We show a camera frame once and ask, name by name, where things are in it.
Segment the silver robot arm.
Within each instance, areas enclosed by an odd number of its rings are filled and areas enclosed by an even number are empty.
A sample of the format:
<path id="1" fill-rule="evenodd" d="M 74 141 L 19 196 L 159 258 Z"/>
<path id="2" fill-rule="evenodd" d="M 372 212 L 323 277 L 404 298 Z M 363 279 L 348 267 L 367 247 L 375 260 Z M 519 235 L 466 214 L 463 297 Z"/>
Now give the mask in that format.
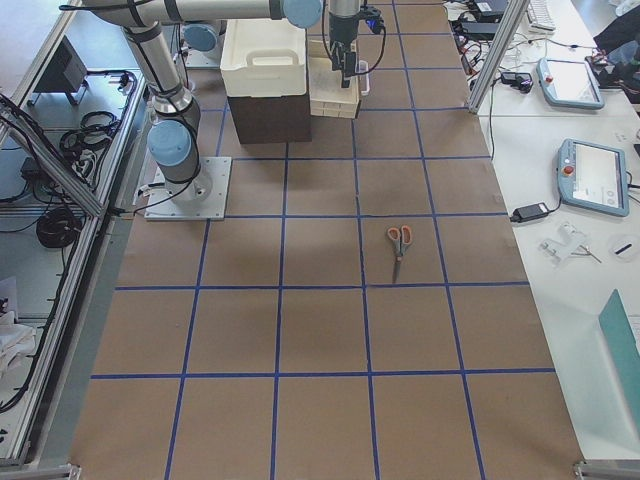
<path id="1" fill-rule="evenodd" d="M 78 10 L 121 28 L 152 93 L 159 123 L 148 135 L 148 146 L 161 143 L 154 158 L 164 178 L 169 200 L 189 200 L 202 193 L 203 177 L 197 152 L 200 110 L 178 74 L 163 36 L 163 24 L 204 20 L 287 20 L 300 29 L 321 24 L 330 41 L 331 62 L 346 78 L 356 75 L 351 46 L 366 16 L 361 1 L 84 1 Z"/>

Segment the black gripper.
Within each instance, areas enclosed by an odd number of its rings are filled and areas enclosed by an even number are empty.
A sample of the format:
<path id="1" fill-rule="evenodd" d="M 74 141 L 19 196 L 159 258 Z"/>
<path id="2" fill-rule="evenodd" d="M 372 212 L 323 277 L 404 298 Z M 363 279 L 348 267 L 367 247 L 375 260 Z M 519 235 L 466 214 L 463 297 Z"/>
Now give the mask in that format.
<path id="1" fill-rule="evenodd" d="M 350 87 L 350 78 L 357 75 L 357 53 L 352 44 L 357 38 L 360 14 L 342 17 L 329 14 L 329 52 L 332 70 L 341 70 L 341 87 Z"/>

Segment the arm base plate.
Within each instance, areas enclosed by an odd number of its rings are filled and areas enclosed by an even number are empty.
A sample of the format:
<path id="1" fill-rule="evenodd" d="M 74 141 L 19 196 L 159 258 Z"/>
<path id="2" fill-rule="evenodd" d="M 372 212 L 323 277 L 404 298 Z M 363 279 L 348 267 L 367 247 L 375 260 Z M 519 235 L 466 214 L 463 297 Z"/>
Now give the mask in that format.
<path id="1" fill-rule="evenodd" d="M 150 192 L 152 206 L 144 210 L 144 218 L 148 221 L 223 220 L 231 168 L 231 157 L 201 157 L 199 175 L 184 192 L 170 199 L 180 188 L 171 183 L 165 186 L 164 175 L 157 167 L 153 181 L 163 185 Z"/>
<path id="2" fill-rule="evenodd" d="M 188 49 L 186 66 L 189 69 L 219 69 L 222 56 L 222 48 L 217 46 L 209 51 Z"/>

